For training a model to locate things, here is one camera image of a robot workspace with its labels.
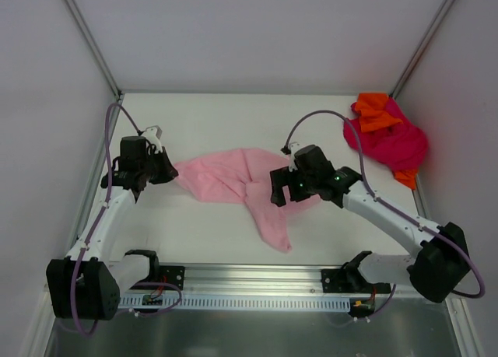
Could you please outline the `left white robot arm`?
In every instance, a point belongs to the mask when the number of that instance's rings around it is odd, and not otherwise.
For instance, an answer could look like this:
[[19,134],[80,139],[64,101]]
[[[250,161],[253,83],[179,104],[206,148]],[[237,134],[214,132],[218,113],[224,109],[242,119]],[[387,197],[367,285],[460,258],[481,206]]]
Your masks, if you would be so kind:
[[125,216],[147,185],[166,184],[178,172],[156,135],[145,132],[120,141],[119,155],[107,161],[93,219],[62,259],[53,259],[46,277],[54,315],[60,319],[111,320],[121,295],[136,284],[152,289],[160,280],[153,250],[131,249],[110,264]]

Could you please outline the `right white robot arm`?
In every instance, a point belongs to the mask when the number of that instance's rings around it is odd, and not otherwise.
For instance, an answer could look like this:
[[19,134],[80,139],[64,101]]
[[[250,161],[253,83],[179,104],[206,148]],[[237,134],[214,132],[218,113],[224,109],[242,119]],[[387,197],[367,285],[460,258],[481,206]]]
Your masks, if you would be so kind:
[[471,270],[459,226],[441,226],[392,205],[360,173],[347,166],[334,168],[316,145],[294,152],[288,166],[271,171],[270,180],[272,204],[283,207],[318,196],[362,217],[405,249],[404,255],[357,254],[339,273],[346,292],[363,292],[376,284],[410,285],[425,299],[440,303]]

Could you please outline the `pink t-shirt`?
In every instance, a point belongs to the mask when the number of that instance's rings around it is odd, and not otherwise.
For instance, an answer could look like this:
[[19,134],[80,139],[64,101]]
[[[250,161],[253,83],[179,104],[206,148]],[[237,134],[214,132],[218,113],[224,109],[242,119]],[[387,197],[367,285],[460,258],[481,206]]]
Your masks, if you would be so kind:
[[288,165],[289,160],[264,149],[231,149],[212,152],[174,165],[176,182],[201,202],[244,205],[250,212],[261,240],[271,248],[289,253],[292,245],[286,217],[304,212],[321,201],[312,196],[286,205],[271,203],[270,172]]

